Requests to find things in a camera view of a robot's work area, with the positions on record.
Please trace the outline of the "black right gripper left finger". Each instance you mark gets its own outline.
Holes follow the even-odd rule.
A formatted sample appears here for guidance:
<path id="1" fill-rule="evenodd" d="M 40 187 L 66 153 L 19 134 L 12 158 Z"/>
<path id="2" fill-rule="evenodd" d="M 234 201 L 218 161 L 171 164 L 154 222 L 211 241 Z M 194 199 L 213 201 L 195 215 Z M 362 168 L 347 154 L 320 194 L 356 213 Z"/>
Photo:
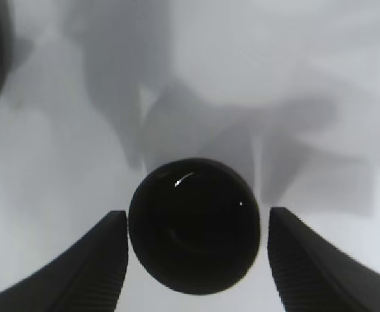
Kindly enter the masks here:
<path id="1" fill-rule="evenodd" d="M 128 264 L 127 217 L 111 211 L 73 246 L 0 292 L 0 311 L 114 311 Z"/>

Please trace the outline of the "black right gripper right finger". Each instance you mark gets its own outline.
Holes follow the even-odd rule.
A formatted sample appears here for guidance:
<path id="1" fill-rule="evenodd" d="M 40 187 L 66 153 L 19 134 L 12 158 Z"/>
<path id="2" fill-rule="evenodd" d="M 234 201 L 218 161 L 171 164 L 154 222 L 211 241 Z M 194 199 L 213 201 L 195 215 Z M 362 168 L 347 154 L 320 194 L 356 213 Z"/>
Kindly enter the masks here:
<path id="1" fill-rule="evenodd" d="M 284 207 L 270 210 L 267 249 L 285 311 L 380 311 L 380 274 Z"/>

